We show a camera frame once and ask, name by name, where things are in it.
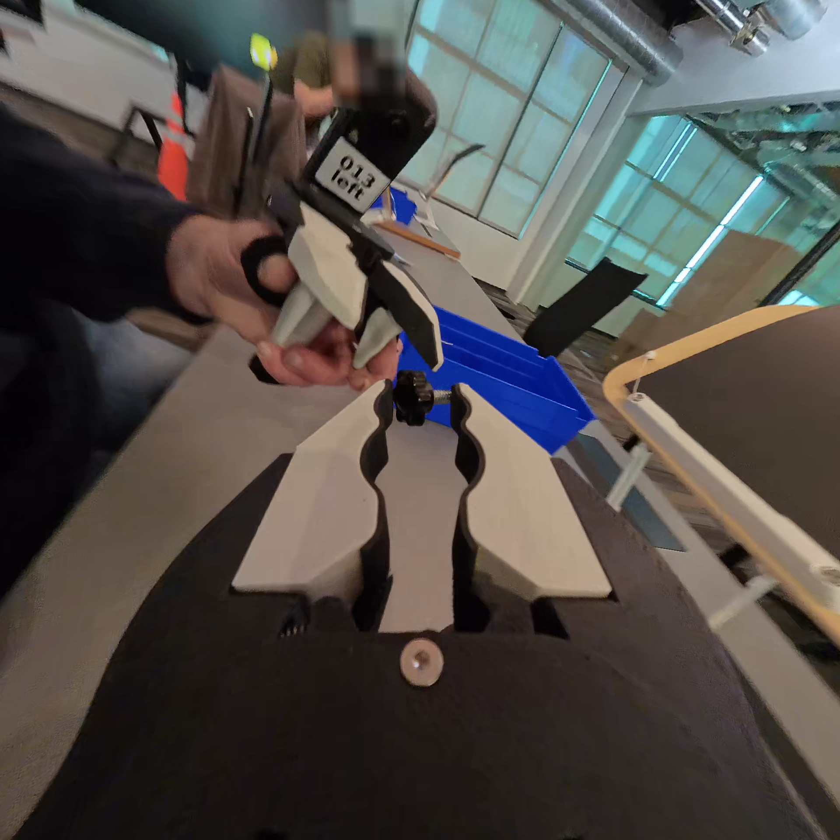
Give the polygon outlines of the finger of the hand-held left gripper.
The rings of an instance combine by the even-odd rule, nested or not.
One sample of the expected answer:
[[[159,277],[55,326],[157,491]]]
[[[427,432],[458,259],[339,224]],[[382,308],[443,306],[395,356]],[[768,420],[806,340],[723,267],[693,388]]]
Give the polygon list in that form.
[[[307,347],[332,320],[356,329],[364,318],[368,280],[362,257],[375,255],[372,228],[358,219],[339,226],[309,204],[287,247],[297,283],[280,307],[270,341],[282,349]]]
[[[431,371],[443,364],[437,311],[401,267],[380,260],[368,273],[362,319],[355,330],[353,368],[360,370],[404,333]]]

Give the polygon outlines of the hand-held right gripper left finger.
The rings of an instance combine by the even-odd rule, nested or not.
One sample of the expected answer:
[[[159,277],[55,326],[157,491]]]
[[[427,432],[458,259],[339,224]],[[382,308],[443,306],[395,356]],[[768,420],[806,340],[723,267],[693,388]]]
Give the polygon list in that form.
[[[232,586],[357,601],[391,578],[385,502],[392,384],[380,381],[300,443]]]

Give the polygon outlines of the black knob screw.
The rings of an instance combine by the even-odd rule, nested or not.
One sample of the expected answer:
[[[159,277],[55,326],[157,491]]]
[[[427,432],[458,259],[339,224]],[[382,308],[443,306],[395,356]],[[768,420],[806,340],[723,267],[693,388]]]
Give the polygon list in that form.
[[[436,406],[451,402],[450,390],[436,390],[422,371],[400,370],[392,383],[395,420],[409,427],[421,427]]]

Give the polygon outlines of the person's left forearm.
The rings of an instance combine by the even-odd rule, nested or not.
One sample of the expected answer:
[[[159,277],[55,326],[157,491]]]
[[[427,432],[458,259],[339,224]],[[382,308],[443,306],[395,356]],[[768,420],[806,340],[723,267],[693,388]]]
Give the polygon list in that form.
[[[100,322],[156,308],[205,324],[176,301],[165,265],[174,231],[197,215],[2,105],[2,303],[49,299]]]

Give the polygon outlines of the person's left hand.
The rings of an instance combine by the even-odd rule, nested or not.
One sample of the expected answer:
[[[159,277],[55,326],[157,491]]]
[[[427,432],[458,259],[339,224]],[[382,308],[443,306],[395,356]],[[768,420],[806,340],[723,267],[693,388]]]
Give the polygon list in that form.
[[[174,231],[166,253],[174,298],[190,313],[220,322],[251,343],[267,374],[279,384],[347,385],[364,392],[378,381],[393,380],[402,351],[399,339],[360,369],[352,364],[354,333],[335,320],[309,345],[282,349],[273,342],[278,310],[251,289],[240,258],[253,241],[276,234],[276,227],[257,220],[187,218]]]

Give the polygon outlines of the small wooden table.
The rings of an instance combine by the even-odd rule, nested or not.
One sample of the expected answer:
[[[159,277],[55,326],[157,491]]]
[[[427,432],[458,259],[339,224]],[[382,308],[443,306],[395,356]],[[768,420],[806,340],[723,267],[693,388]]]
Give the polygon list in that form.
[[[459,248],[446,234],[439,229],[425,226],[416,219],[408,225],[390,219],[377,220],[373,222],[373,228],[392,244],[394,250],[410,243],[455,261],[461,260]]]

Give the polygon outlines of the pale tool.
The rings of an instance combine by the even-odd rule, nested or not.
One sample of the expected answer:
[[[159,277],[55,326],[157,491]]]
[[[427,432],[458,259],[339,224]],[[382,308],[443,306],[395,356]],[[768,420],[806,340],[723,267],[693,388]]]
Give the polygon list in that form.
[[[425,187],[420,190],[421,196],[424,200],[428,200],[434,196],[440,189],[441,185],[446,181],[458,163],[469,158],[472,154],[483,151],[486,148],[484,143],[471,143],[461,150],[453,152],[445,157],[435,169],[434,173],[429,177]]]

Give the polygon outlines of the small blue bin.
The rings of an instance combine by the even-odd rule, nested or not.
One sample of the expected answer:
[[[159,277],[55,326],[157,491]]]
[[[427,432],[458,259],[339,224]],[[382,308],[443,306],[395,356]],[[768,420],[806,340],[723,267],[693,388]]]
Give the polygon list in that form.
[[[391,208],[392,220],[398,224],[409,226],[417,213],[417,203],[411,198],[407,191],[392,185],[388,191],[388,198],[385,200],[385,193],[377,198],[374,207]]]

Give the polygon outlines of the large blue bin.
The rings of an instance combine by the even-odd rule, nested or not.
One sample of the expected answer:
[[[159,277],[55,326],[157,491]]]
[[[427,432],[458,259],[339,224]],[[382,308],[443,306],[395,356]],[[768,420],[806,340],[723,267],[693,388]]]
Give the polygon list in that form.
[[[432,371],[402,333],[400,370],[421,371],[439,391],[469,385],[550,454],[566,446],[595,415],[555,358],[527,344],[436,308],[444,363]]]

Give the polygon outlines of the brown padded seat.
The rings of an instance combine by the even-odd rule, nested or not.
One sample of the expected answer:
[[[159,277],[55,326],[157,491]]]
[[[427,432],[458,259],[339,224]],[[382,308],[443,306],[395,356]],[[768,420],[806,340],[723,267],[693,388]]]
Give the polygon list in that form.
[[[219,65],[186,180],[187,202],[224,219],[262,218],[282,182],[293,182],[307,162],[306,130],[293,98]]]

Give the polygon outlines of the black chair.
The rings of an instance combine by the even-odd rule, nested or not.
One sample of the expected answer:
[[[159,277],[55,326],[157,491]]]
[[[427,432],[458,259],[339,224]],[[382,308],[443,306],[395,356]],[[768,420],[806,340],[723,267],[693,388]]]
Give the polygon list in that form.
[[[523,342],[542,358],[556,358],[631,297],[648,277],[603,258],[582,280],[531,321]]]

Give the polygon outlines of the black tv screen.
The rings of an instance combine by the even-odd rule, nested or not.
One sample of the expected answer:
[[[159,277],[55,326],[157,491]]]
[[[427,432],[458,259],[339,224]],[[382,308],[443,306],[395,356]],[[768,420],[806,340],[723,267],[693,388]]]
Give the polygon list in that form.
[[[76,5],[162,47],[195,67],[255,70],[254,34],[282,49],[328,28],[322,1],[79,1]]]

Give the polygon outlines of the silver ceiling pipe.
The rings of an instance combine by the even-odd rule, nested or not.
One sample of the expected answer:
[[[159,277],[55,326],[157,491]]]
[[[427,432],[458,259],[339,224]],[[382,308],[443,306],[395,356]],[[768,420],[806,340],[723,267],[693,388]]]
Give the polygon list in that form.
[[[631,1],[550,1],[560,15],[627,64],[651,87],[675,75],[684,53],[668,31]]]

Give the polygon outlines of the black board with wooden rim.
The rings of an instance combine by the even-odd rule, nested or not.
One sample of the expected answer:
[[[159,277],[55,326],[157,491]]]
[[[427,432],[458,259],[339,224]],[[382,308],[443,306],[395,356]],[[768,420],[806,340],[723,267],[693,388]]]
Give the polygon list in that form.
[[[839,308],[768,306],[611,370],[605,399],[838,645]]]

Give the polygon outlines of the cardboard panel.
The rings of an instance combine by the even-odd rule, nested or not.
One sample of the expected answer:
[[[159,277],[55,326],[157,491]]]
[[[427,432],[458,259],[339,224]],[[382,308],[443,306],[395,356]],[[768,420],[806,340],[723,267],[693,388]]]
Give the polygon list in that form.
[[[679,283],[665,313],[640,312],[605,356],[608,370],[756,308],[801,255],[774,239],[731,231]]]

